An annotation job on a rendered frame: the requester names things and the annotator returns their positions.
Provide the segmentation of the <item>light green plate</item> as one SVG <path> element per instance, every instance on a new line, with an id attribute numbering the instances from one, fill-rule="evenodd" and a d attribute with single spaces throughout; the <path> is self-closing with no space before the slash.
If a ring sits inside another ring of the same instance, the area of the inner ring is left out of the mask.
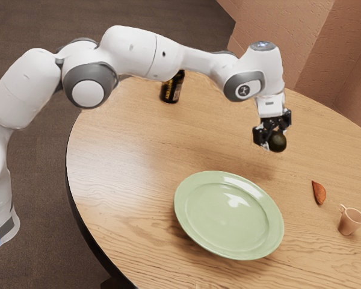
<path id="1" fill-rule="evenodd" d="M 233 173 L 204 171 L 185 178 L 173 205 L 187 236 L 224 258 L 260 259 L 283 240 L 284 221 L 275 201 L 258 185 Z"/>

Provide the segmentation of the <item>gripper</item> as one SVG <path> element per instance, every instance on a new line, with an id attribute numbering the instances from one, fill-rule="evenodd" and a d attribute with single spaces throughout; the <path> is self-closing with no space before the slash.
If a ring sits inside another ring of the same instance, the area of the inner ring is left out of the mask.
<path id="1" fill-rule="evenodd" d="M 285 108 L 281 116 L 261 118 L 261 123 L 253 127 L 253 143 L 269 149 L 269 139 L 274 130 L 287 130 L 292 123 L 292 112 Z"/>

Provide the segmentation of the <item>orange brown sweet potato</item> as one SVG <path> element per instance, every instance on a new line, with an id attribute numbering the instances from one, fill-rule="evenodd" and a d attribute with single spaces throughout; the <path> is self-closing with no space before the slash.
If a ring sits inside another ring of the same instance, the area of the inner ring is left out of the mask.
<path id="1" fill-rule="evenodd" d="M 318 205 L 322 205 L 326 199 L 326 189 L 318 182 L 311 181 L 315 200 Z"/>

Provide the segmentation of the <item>dark brown glass bottle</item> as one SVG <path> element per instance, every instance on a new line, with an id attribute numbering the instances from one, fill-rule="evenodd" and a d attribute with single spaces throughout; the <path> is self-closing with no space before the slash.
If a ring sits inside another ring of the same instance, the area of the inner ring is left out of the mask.
<path id="1" fill-rule="evenodd" d="M 163 82 L 159 94 L 160 100 L 168 104 L 177 103 L 179 101 L 184 78 L 185 71 L 179 70 L 170 80 Z"/>

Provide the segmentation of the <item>beige cup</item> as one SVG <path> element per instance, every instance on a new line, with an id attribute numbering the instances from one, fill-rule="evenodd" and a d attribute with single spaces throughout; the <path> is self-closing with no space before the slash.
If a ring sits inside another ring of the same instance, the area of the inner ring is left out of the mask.
<path id="1" fill-rule="evenodd" d="M 341 214 L 338 231 L 342 235 L 351 235 L 361 227 L 361 211 L 343 204 L 340 204 L 338 209 Z"/>

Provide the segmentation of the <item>dark green avocado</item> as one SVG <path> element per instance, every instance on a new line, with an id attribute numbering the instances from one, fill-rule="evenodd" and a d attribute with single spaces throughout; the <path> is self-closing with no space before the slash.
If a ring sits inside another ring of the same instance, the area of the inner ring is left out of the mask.
<path id="1" fill-rule="evenodd" d="M 285 135 L 279 131 L 273 131 L 268 139 L 268 147 L 271 152 L 283 152 L 287 147 Z"/>

